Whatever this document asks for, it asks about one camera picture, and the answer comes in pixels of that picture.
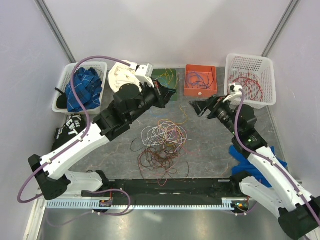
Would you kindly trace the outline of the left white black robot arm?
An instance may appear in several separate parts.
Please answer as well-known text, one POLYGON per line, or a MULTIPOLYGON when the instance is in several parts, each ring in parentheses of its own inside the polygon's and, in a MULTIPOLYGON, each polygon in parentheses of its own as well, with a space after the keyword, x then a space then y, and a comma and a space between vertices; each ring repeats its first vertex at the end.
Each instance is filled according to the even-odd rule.
POLYGON ((94 192, 99 197, 109 193, 110 185, 102 171, 71 172, 70 168, 128 131, 130 125, 151 107, 165 108, 177 91, 162 86, 157 80, 153 84, 144 84, 142 89, 129 83, 121 86, 108 108, 98 114, 88 128, 51 153, 34 154, 28 159, 46 200, 72 192, 94 192))

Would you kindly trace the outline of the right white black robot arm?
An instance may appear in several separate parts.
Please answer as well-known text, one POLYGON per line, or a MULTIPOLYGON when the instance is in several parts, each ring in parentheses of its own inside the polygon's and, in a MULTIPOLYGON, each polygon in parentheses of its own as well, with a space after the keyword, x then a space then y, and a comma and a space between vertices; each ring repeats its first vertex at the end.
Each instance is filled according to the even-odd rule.
POLYGON ((266 187, 250 173, 243 171, 243 179, 229 184, 235 197, 243 194, 253 198, 278 220, 281 229, 293 240, 298 240, 320 226, 320 199, 297 182, 274 155, 267 142, 255 129, 254 109, 241 103, 230 108, 225 96, 191 101, 190 105, 201 117, 210 111, 208 119, 218 119, 233 135, 235 149, 266 179, 266 187))

